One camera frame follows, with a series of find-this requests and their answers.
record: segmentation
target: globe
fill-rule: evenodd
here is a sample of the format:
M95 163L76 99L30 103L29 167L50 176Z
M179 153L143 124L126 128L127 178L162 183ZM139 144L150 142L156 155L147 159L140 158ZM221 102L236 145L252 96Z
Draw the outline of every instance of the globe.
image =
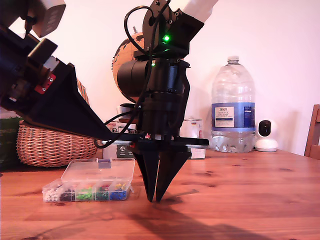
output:
M138 43L140 47L144 48L145 39L142 32L138 32L132 35L132 38ZM137 50L138 49L130 42L129 38L127 38L120 44L117 51L115 52L115 55L112 61L112 73L113 73L115 84L118 88L119 88L118 80L117 80L118 70L122 64L135 60L134 51L137 51Z

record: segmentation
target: wooden chair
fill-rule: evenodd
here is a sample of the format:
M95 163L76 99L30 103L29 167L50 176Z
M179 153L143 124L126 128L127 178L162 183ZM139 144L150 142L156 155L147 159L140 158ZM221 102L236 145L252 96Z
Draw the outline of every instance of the wooden chair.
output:
M313 106L309 134L306 141L304 156L320 160L320 104Z

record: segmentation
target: white security camera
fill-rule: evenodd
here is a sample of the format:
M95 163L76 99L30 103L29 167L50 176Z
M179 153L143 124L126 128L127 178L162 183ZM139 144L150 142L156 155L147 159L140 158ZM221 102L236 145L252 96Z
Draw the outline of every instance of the white security camera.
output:
M257 137L255 149L260 152L275 152L278 148L278 143L275 140L278 130L277 124L270 119L260 120L255 129Z

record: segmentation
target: plastic organizer box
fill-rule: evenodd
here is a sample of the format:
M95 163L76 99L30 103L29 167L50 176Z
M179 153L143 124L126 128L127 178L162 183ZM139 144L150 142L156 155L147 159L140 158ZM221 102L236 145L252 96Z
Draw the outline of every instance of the plastic organizer box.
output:
M43 201L126 200L134 169L133 158L72 160L61 178L42 188Z

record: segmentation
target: water bottle cap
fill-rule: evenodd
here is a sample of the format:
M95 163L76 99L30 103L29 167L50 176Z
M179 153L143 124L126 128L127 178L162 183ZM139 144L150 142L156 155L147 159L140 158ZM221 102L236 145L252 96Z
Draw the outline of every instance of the water bottle cap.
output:
M239 56L228 56L228 61L239 61Z

